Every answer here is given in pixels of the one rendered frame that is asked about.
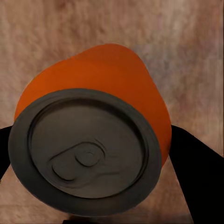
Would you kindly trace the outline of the can of soda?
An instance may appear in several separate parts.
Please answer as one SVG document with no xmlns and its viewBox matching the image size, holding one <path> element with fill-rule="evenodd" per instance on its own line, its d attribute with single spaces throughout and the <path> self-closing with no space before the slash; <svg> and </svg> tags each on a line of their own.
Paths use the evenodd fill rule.
<svg viewBox="0 0 224 224">
<path fill-rule="evenodd" d="M 75 216 L 108 217 L 150 195 L 171 140 L 167 107 L 145 64 L 108 43 L 30 82 L 7 148 L 15 175 L 38 200 Z"/>
</svg>

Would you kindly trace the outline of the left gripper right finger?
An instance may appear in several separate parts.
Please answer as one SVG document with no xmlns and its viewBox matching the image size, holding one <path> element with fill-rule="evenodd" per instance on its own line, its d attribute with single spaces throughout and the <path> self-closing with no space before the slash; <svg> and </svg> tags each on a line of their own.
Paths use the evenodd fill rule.
<svg viewBox="0 0 224 224">
<path fill-rule="evenodd" d="M 172 127 L 169 156 L 195 224 L 224 224 L 224 158 Z"/>
</svg>

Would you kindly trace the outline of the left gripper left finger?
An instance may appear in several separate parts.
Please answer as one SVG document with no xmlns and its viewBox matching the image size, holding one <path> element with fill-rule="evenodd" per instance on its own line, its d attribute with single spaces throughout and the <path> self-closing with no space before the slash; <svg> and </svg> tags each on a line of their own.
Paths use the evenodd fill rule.
<svg viewBox="0 0 224 224">
<path fill-rule="evenodd" d="M 11 127 L 12 126 L 0 129 L 0 180 L 2 179 L 9 165 L 11 164 L 7 148 Z"/>
</svg>

